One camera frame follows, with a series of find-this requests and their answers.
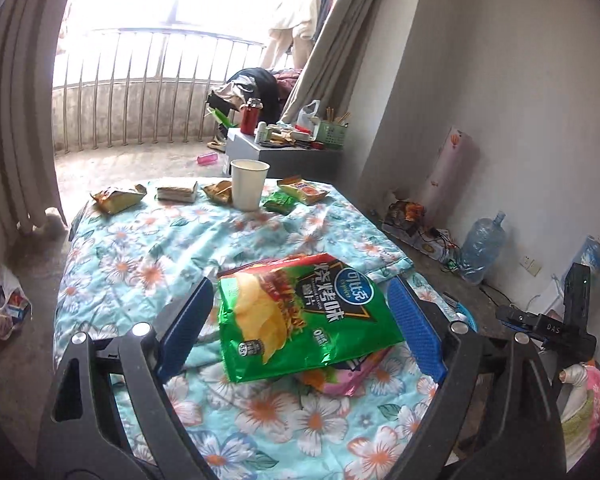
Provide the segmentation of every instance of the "white plastic bag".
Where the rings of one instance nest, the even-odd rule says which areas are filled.
[[[7,339],[20,327],[30,308],[18,279],[7,267],[0,266],[0,339]]]
[[[296,126],[300,126],[301,128],[305,128],[314,134],[318,131],[318,126],[320,126],[320,118],[318,117],[318,110],[320,109],[320,99],[316,99],[312,101],[307,106],[303,106],[300,108],[298,112],[298,120],[296,121]]]

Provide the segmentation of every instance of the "white wall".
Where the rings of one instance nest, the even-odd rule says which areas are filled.
[[[418,0],[382,0],[350,98],[347,147],[338,189],[354,202],[369,151],[391,94]]]
[[[507,213],[490,278],[522,306],[600,233],[599,0],[420,0],[389,102],[365,196],[416,191],[449,126],[470,134],[478,165],[446,226],[463,240],[475,219]],[[523,254],[542,263],[536,278]],[[600,282],[589,329],[600,358]]]

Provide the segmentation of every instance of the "silver screw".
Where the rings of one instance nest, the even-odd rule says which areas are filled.
[[[74,334],[74,336],[71,338],[71,342],[74,345],[79,345],[81,343],[84,343],[85,341],[87,341],[87,335],[84,332],[78,332],[77,334]]]
[[[133,328],[131,329],[131,333],[133,335],[137,335],[138,337],[142,337],[143,335],[147,335],[149,333],[149,330],[151,330],[151,325],[145,322],[142,323],[136,323],[135,325],[133,325]]]
[[[529,336],[524,332],[516,332],[516,335],[513,336],[513,339],[522,345],[526,345],[529,342]]]
[[[469,327],[466,323],[463,323],[462,321],[454,321],[451,324],[451,332],[460,335],[466,334],[467,332],[469,332]]]

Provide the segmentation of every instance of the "curtain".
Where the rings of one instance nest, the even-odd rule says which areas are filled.
[[[8,244],[46,223],[60,202],[51,131],[51,88],[67,0],[0,6],[0,224]]]
[[[320,109],[346,104],[364,55],[379,0],[336,0],[302,75],[282,112],[292,122],[302,106],[320,99]]]

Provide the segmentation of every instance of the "bed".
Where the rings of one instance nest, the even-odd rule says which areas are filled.
[[[328,197],[299,204],[288,216],[242,213],[215,205],[200,178],[196,202],[154,199],[115,216],[87,204],[72,225],[72,244],[58,294],[54,326],[57,365],[71,336],[125,333],[151,321],[192,282],[263,258],[328,252],[381,284],[405,273],[416,293],[455,314],[413,270],[410,259],[326,184]],[[265,193],[275,189],[267,180]],[[183,373],[165,390],[191,439],[221,480],[381,479],[425,413],[436,384],[407,345],[395,346],[353,397],[329,397],[292,376],[233,384],[224,373],[218,338],[218,295]],[[122,378],[116,402],[134,454],[152,462]]]

